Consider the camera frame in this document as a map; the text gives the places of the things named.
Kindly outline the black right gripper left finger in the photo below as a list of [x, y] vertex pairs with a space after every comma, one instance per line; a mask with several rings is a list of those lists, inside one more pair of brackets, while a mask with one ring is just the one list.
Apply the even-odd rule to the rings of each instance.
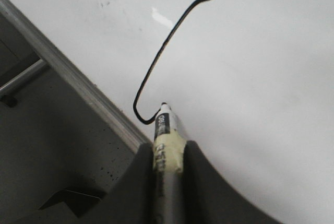
[[151, 223], [152, 162], [152, 146], [142, 144], [126, 172], [99, 206], [99, 223]]

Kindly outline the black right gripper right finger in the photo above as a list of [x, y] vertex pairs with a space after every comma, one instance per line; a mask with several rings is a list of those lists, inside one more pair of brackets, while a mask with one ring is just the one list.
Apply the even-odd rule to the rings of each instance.
[[184, 149], [186, 223], [276, 223], [239, 194], [211, 165], [195, 141]]

